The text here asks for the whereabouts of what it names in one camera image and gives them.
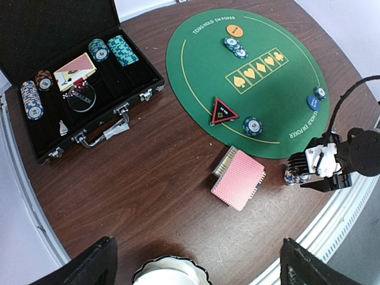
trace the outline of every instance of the black cable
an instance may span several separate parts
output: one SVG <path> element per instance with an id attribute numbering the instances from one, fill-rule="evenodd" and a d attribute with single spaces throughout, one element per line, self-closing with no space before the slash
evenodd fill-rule
<path id="1" fill-rule="evenodd" d="M 343 101 L 345 101 L 345 99 L 356 89 L 358 88 L 358 86 L 362 85 L 363 83 L 365 82 L 368 82 L 368 81 L 372 81 L 372 80 L 380 80 L 380 75 L 374 75 L 374 76 L 370 76 L 370 77 L 366 77 L 366 78 L 363 78 L 361 80 L 359 80 L 357 83 L 355 83 L 354 85 L 352 85 L 346 92 L 343 96 L 340 96 L 340 99 L 338 101 L 338 103 L 336 104 L 335 108 L 334 108 L 334 111 L 332 113 L 332 116 L 331 116 L 331 119 L 330 119 L 330 124 L 328 126 L 328 129 L 327 129 L 327 132 L 325 133 L 325 139 L 324 139 L 324 147 L 327 146 L 328 142 L 329 142 L 329 139 L 330 139 L 330 135 L 331 135 L 331 130 L 333 129 L 333 124 L 334 124 L 334 121 L 335 121 L 335 118 L 337 116 L 337 113 L 338 113 L 338 110 L 340 108 L 340 106 L 342 105 Z"/>

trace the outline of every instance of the scalloped black rim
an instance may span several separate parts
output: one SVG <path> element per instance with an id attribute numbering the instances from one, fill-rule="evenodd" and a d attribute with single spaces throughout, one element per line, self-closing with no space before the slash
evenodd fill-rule
<path id="1" fill-rule="evenodd" d="M 202 270 L 203 272 L 206 273 L 206 277 L 207 277 L 207 280 L 206 280 L 206 281 L 209 283 L 209 285 L 213 285 L 213 284 L 211 283 L 211 281 L 209 280 L 209 279 L 210 279 L 210 276 L 208 275 L 207 270 L 204 269 L 202 266 L 199 266 L 198 264 L 196 264 L 196 263 L 194 262 L 194 260 L 192 260 L 192 259 L 190 259 L 190 258 L 187 258 L 187 257 L 179 257 L 179 256 L 176 256 L 176 255 L 170 255 L 170 254 L 168 254 L 168 255 L 163 255 L 163 256 L 160 256 L 160 257 L 157 257 L 157 258 L 153 258 L 153 259 L 150 259 L 150 260 L 146 261 L 146 262 L 140 267 L 140 269 L 137 270 L 137 271 L 133 274 L 133 276 L 132 276 L 132 284 L 135 283 L 135 277 L 136 277 L 136 275 L 139 274 L 142 270 L 144 270 L 144 267 L 145 267 L 148 263 L 156 262 L 156 261 L 159 261 L 159 260 L 161 260 L 161 259 L 163 259 L 163 258 L 167 258 L 167 257 L 175 258 L 175 259 L 178 259 L 178 260 L 187 260 L 187 261 L 190 261 L 195 267 L 199 268 L 200 270 Z"/>

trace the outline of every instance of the briefcase handle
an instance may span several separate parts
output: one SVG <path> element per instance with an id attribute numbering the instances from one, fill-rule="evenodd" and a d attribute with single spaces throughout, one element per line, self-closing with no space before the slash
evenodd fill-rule
<path id="1" fill-rule="evenodd" d="M 85 148 L 92 148 L 100 144 L 104 140 L 109 140 L 114 135 L 120 134 L 129 130 L 129 116 L 128 116 L 128 103 L 125 103 L 117 107 L 113 113 L 119 114 L 122 118 L 118 120 L 113 126 L 103 132 L 103 135 L 98 137 L 95 141 L 88 143 L 86 140 L 87 130 L 83 129 L 77 135 L 71 138 L 72 141 L 76 141 L 77 144 L 82 144 Z"/>

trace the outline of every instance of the red playing card deck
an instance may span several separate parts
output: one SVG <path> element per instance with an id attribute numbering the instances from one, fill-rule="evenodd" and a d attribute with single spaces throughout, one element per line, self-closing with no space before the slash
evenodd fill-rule
<path id="1" fill-rule="evenodd" d="M 234 147 L 213 173 L 219 179 L 211 193 L 238 211 L 252 199 L 266 175 L 263 165 Z"/>

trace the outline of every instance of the poker chip case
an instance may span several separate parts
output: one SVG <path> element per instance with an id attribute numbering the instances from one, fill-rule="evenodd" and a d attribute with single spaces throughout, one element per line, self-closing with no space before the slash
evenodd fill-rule
<path id="1" fill-rule="evenodd" d="M 70 146 L 94 147 L 129 129 L 128 111 L 147 102 L 163 89 L 164 79 L 121 29 L 113 0 L 10 1 L 0 7 L 0 67 L 17 89 L 29 139 L 39 163 L 61 157 Z M 121 35 L 138 60 L 122 66 L 111 52 L 104 61 L 93 60 L 88 44 L 107 43 Z M 39 91 L 43 115 L 30 120 L 24 111 L 20 87 L 33 81 L 41 70 L 51 74 L 87 52 L 97 71 L 86 80 L 96 93 L 93 107 L 76 112 L 62 98 L 57 83 Z M 102 133 L 103 124 L 115 124 L 92 142 L 87 137 Z M 64 123 L 65 134 L 62 135 Z"/>

